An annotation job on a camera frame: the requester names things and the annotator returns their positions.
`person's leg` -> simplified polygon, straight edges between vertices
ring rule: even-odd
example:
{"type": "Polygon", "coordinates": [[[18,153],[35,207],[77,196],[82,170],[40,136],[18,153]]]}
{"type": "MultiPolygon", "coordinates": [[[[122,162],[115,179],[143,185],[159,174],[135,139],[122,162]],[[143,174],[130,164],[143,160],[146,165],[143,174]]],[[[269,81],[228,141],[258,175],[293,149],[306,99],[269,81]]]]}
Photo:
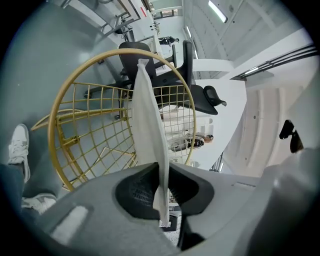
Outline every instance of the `person's leg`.
{"type": "Polygon", "coordinates": [[[23,198],[24,183],[30,178],[28,165],[29,133],[24,124],[19,124],[9,145],[8,165],[0,164],[0,183],[13,209],[25,220],[34,221],[56,202],[49,193],[40,193],[32,198],[23,198]]]}

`person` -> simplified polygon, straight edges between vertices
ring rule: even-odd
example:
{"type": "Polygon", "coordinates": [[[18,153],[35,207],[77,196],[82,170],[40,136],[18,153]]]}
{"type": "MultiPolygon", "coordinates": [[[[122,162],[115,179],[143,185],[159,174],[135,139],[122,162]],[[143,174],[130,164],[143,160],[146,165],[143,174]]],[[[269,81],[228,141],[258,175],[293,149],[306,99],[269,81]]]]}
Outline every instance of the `person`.
{"type": "MultiPolygon", "coordinates": [[[[193,135],[190,133],[187,133],[183,137],[178,137],[176,139],[173,139],[170,144],[170,149],[173,152],[178,152],[181,150],[185,150],[186,148],[191,147],[193,135]]],[[[214,140],[214,136],[211,134],[205,135],[202,132],[197,132],[195,134],[195,139],[194,139],[194,144],[193,148],[194,149],[199,149],[202,146],[205,145],[205,143],[211,143],[214,140]]]]}
{"type": "Polygon", "coordinates": [[[30,179],[28,165],[29,133],[24,124],[13,131],[9,149],[8,165],[0,164],[0,184],[12,208],[25,221],[34,222],[56,203],[55,195],[39,193],[34,197],[23,197],[24,184],[30,179]]]}
{"type": "Polygon", "coordinates": [[[171,46],[172,43],[177,42],[179,43],[179,38],[174,39],[172,36],[160,37],[159,42],[160,45],[169,45],[171,46]]]}

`wire grid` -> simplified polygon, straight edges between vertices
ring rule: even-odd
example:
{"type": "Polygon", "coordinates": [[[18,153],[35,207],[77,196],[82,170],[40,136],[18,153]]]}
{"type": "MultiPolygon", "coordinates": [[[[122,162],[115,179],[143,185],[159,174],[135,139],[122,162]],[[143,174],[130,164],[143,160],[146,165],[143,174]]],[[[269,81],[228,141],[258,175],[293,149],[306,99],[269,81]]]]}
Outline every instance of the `wire grid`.
{"type": "MultiPolygon", "coordinates": [[[[60,107],[70,106],[71,112],[56,117],[55,150],[70,185],[76,188],[94,177],[138,165],[131,132],[133,90],[80,82],[68,90],[71,99],[63,98],[60,107]],[[82,98],[84,89],[90,94],[96,87],[101,87],[101,93],[95,94],[99,97],[82,98]]],[[[184,85],[155,87],[153,92],[169,160],[184,164],[191,153],[190,130],[194,128],[188,93],[184,85]]]]}

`floor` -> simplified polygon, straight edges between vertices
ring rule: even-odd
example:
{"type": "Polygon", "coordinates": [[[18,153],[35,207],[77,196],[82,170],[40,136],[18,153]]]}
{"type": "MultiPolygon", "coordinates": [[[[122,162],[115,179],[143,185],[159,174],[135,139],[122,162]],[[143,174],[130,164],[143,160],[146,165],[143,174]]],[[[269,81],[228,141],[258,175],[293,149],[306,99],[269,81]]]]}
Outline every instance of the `floor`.
{"type": "MultiPolygon", "coordinates": [[[[8,160],[8,144],[19,123],[31,128],[50,113],[63,81],[89,58],[118,46],[72,7],[44,3],[16,33],[0,71],[0,161],[8,160]]],[[[86,72],[81,82],[107,84],[121,70],[113,58],[86,72]]],[[[39,192],[63,195],[62,182],[48,153],[47,129],[31,131],[28,161],[31,179],[24,196],[39,192]]]]}

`gold metal frame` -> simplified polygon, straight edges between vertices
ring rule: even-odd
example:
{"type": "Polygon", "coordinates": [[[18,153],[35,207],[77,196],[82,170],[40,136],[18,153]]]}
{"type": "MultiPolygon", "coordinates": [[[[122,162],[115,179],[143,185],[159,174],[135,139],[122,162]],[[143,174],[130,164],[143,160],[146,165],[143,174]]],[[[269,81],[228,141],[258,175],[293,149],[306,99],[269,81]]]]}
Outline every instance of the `gold metal frame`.
{"type": "MultiPolygon", "coordinates": [[[[92,140],[93,140],[93,144],[94,144],[94,148],[92,148],[91,150],[96,150],[96,153],[98,154],[98,159],[96,162],[94,162],[94,164],[92,166],[90,166],[86,160],[86,158],[84,157],[85,156],[85,152],[83,152],[81,146],[79,145],[79,148],[81,150],[81,156],[84,157],[84,160],[88,166],[88,169],[86,171],[83,171],[81,169],[81,167],[79,166],[78,162],[77,162],[77,158],[74,157],[73,153],[71,152],[70,150],[70,147],[75,145],[75,144],[79,144],[79,141],[80,141],[80,136],[78,136],[77,134],[77,131],[75,131],[75,136],[73,137],[69,137],[69,138],[65,138],[64,136],[64,131],[62,129],[62,125],[63,124],[68,124],[68,123],[72,123],[74,126],[75,126],[75,123],[77,120],[80,120],[80,119],[88,119],[88,122],[90,122],[90,118],[91,117],[94,117],[94,116],[102,116],[104,114],[109,114],[109,113],[114,113],[114,112],[120,112],[120,122],[121,122],[121,127],[122,127],[122,132],[123,132],[123,123],[124,122],[126,125],[127,125],[127,128],[128,129],[128,132],[129,132],[129,135],[131,136],[132,138],[132,133],[131,133],[131,129],[130,129],[130,123],[129,123],[129,109],[125,108],[125,107],[120,107],[120,108],[102,108],[103,105],[102,105],[102,101],[103,100],[123,100],[124,101],[124,98],[122,98],[122,95],[123,95],[123,92],[126,92],[127,93],[127,102],[129,101],[129,92],[132,92],[132,90],[129,90],[129,89],[119,89],[119,88],[115,88],[115,87],[112,87],[112,86],[109,86],[109,85],[101,85],[101,84],[93,84],[93,83],[81,83],[81,82],[75,82],[75,80],[87,69],[89,68],[90,66],[92,66],[93,64],[97,63],[98,61],[100,60],[103,60],[103,59],[106,59],[106,58],[109,58],[109,57],[112,57],[112,56],[115,56],[115,55],[123,55],[123,54],[140,54],[140,55],[145,55],[145,56],[148,56],[148,57],[151,57],[151,58],[154,58],[162,63],[164,63],[165,65],[167,65],[177,76],[177,78],[181,81],[181,83],[183,85],[175,85],[176,87],[176,92],[173,92],[171,93],[170,92],[170,89],[171,89],[171,86],[169,87],[169,92],[168,92],[168,100],[169,102],[166,102],[170,105],[170,99],[171,99],[171,96],[174,96],[176,97],[176,101],[171,101],[172,105],[174,105],[176,103],[176,105],[178,106],[178,95],[181,99],[182,95],[183,95],[183,121],[185,116],[184,116],[184,112],[185,112],[185,101],[189,101],[189,105],[188,105],[188,108],[189,108],[189,129],[190,129],[190,132],[191,132],[191,129],[193,129],[193,133],[191,134],[192,136],[192,140],[191,140],[191,146],[190,148],[187,148],[189,149],[189,152],[188,150],[186,150],[186,152],[188,152],[188,155],[187,155],[187,159],[185,161],[185,163],[187,164],[189,162],[189,159],[190,159],[190,156],[191,156],[191,153],[192,153],[192,150],[193,150],[193,146],[194,146],[194,143],[195,143],[195,135],[196,135],[196,127],[197,127],[197,123],[196,123],[196,111],[195,111],[195,106],[194,106],[194,101],[193,101],[193,98],[192,98],[192,95],[191,95],[191,92],[185,82],[185,80],[183,79],[183,77],[181,76],[181,74],[177,71],[176,68],[174,68],[168,61],[166,61],[165,59],[159,57],[158,55],[154,54],[154,53],[151,53],[149,51],[145,51],[145,50],[140,50],[140,49],[131,49],[131,48],[123,48],[123,49],[115,49],[115,50],[111,50],[111,51],[107,51],[107,52],[104,52],[104,53],[101,53],[93,58],[91,58],[90,60],[86,61],[84,64],[82,64],[81,66],[79,66],[66,80],[65,82],[62,84],[56,98],[55,98],[55,101],[53,103],[53,106],[51,108],[51,112],[50,112],[50,115],[49,115],[49,120],[48,122],[45,122],[45,123],[42,123],[46,118],[44,117],[42,120],[40,120],[39,122],[37,122],[37,124],[35,125],[36,126],[36,129],[37,128],[40,128],[40,127],[43,127],[45,126],[46,124],[48,124],[48,132],[47,132],[47,138],[48,138],[48,148],[49,148],[49,152],[50,152],[50,155],[51,155],[51,160],[52,160],[52,163],[54,165],[54,167],[56,168],[56,171],[59,175],[59,177],[61,178],[61,180],[63,181],[64,183],[64,188],[65,189],[68,189],[70,191],[72,191],[74,189],[74,181],[69,181],[67,176],[65,175],[64,173],[64,170],[63,170],[63,167],[61,166],[60,162],[59,162],[59,159],[58,159],[58,155],[57,155],[57,150],[61,150],[63,151],[63,154],[65,156],[65,158],[67,159],[67,165],[71,167],[73,173],[75,174],[76,176],[76,180],[77,181],[80,181],[81,183],[83,182],[86,182],[88,181],[88,177],[87,177],[87,173],[88,172],[91,172],[93,174],[94,177],[96,177],[96,175],[94,174],[94,172],[92,171],[92,167],[96,164],[97,161],[101,161],[102,162],[102,154],[103,154],[103,151],[105,149],[109,149],[110,152],[114,151],[114,152],[120,152],[123,155],[128,155],[131,157],[131,161],[128,163],[126,161],[126,165],[122,168],[122,170],[125,168],[125,167],[132,167],[133,165],[136,165],[136,153],[135,152],[128,152],[128,149],[126,151],[122,151],[122,150],[118,150],[116,148],[110,148],[109,145],[108,145],[108,139],[106,137],[106,135],[104,134],[104,137],[105,137],[105,142],[107,143],[107,146],[105,146],[103,148],[103,151],[101,153],[98,152],[97,150],[97,146],[95,144],[95,140],[94,140],[94,137],[93,137],[93,132],[94,130],[91,130],[91,127],[90,127],[90,131],[88,132],[88,134],[86,135],[90,135],[92,140]],[[63,98],[66,94],[66,92],[68,91],[68,89],[71,87],[71,85],[74,86],[74,89],[73,89],[73,100],[72,101],[64,101],[63,102],[63,98]],[[101,98],[97,98],[97,99],[81,99],[81,100],[77,100],[75,101],[75,94],[76,94],[76,87],[79,86],[79,85],[82,85],[82,86],[88,86],[88,92],[90,92],[90,86],[98,86],[98,87],[101,87],[102,88],[102,91],[101,91],[101,98]],[[178,93],[178,87],[182,87],[183,89],[183,93],[178,93]],[[104,99],[103,98],[103,92],[104,92],[104,89],[112,89],[112,99],[104,99]],[[119,96],[119,98],[114,98],[114,90],[121,90],[121,96],[119,96]],[[94,110],[89,110],[89,101],[92,101],[92,100],[99,100],[101,101],[101,108],[100,109],[94,109],[94,110]],[[75,109],[75,102],[80,102],[80,101],[87,101],[87,110],[78,110],[78,109],[75,109]],[[61,106],[61,104],[65,104],[65,103],[72,103],[72,109],[68,109],[67,111],[72,111],[71,113],[66,113],[66,114],[59,114],[59,112],[61,112],[61,110],[59,110],[59,107],[61,106]],[[190,109],[192,109],[192,125],[193,127],[191,126],[191,121],[190,121],[190,109]],[[56,147],[56,143],[55,143],[55,130],[57,129],[57,135],[58,135],[58,140],[59,140],[59,143],[60,143],[60,146],[59,147],[56,147]]],[[[158,95],[158,96],[161,96],[161,103],[159,103],[158,105],[161,105],[164,106],[164,103],[162,102],[163,100],[163,89],[164,88],[168,88],[168,86],[162,86],[162,87],[158,87],[158,88],[154,88],[154,91],[155,90],[160,90],[161,94],[158,95]]],[[[105,132],[105,127],[107,127],[108,125],[104,126],[103,125],[103,122],[102,122],[102,128],[100,129],[103,129],[103,132],[105,132]]],[[[106,171],[103,173],[107,173],[108,172],[108,169],[107,167],[104,165],[104,167],[106,168],[106,171]]]]}

